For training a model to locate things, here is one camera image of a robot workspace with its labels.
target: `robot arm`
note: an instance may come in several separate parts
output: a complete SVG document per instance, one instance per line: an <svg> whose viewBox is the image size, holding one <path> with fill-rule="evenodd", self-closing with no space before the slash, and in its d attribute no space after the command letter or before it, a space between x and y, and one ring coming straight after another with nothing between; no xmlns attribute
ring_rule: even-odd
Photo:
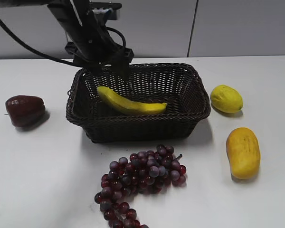
<svg viewBox="0 0 285 228"><path fill-rule="evenodd" d="M119 3L96 3L89 0L0 0L0 7L37 6L47 7L66 31L72 42L66 51L74 55L74 63L93 73L101 66L112 69L123 79L128 78L133 51L125 46L123 35L116 29L105 26L108 19L116 19ZM108 31L119 34L123 45L116 44Z"/></svg>

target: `gray wall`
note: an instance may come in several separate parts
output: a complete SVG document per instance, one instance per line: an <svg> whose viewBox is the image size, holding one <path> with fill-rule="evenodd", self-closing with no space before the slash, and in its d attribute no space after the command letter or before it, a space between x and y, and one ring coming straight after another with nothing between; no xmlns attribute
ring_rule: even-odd
<svg viewBox="0 0 285 228"><path fill-rule="evenodd" d="M108 26L124 33L136 57L187 56L196 0L117 2L121 17ZM64 31L46 7L0 9L0 17L37 50L68 57ZM285 0L199 0L189 56L250 55L285 55ZM35 57L0 28L0 58Z"/></svg>
<svg viewBox="0 0 285 228"><path fill-rule="evenodd" d="M118 0L120 30L136 57L185 57L189 48L195 0ZM0 17L23 41L56 57L65 54L66 36L49 10L42 7L0 9ZM34 58L0 28L0 58Z"/></svg>
<svg viewBox="0 0 285 228"><path fill-rule="evenodd" d="M285 0L199 0L191 57L285 55Z"/></svg>

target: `yellow fruit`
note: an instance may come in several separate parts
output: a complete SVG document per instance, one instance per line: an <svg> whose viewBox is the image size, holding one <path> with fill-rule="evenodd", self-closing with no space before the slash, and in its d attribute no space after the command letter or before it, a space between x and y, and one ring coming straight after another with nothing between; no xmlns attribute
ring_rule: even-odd
<svg viewBox="0 0 285 228"><path fill-rule="evenodd" d="M248 128L233 130L226 143L231 173L238 179L249 179L258 173L260 148L255 134Z"/></svg>
<svg viewBox="0 0 285 228"><path fill-rule="evenodd" d="M213 106L224 113L237 113L243 107L243 98L235 89L220 85L210 95Z"/></svg>
<svg viewBox="0 0 285 228"><path fill-rule="evenodd" d="M97 87L98 95L101 100L114 108L115 110L126 115L156 115L165 112L167 103L147 104L129 99L118 95L112 89L99 86Z"/></svg>

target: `red apple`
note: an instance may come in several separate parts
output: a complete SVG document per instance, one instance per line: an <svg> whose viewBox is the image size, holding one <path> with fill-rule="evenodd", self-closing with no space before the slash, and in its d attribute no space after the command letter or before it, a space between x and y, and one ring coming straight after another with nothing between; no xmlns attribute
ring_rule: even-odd
<svg viewBox="0 0 285 228"><path fill-rule="evenodd" d="M6 110L15 127L27 127L38 120L45 113L44 102L37 96L18 95L5 102Z"/></svg>

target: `basket rim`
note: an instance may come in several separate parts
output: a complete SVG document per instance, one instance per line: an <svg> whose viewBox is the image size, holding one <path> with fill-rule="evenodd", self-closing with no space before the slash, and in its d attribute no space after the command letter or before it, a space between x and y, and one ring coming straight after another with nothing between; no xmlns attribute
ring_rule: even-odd
<svg viewBox="0 0 285 228"><path fill-rule="evenodd" d="M100 123L106 123L110 124L112 122L118 121L120 122L143 122L143 121L161 121L161 120L178 120L178 121L188 121L188 120L202 120L209 116L211 108L210 108L210 100L209 96L202 84L202 80L197 73L197 71L193 68L193 66L185 63L146 63L146 64L132 64L130 65L130 68L137 68L137 67L160 67L161 65L170 65L170 66L183 66L188 67L190 70L193 70L196 73L195 80L197 81L198 87L199 87L199 93L203 97L203 109L200 112L191 112L191 113L169 113L169 114L157 114L157 115L118 115L118 116L107 116L107 117L87 117L87 116L78 116L74 113L74 105L77 95L77 86L80 77L84 76L84 72L87 72L86 69L82 68L80 69L73 80L71 89L68 91L68 101L66 106L66 117L67 120L70 122L78 122L78 121L84 121L85 123L82 125L95 125Z"/></svg>

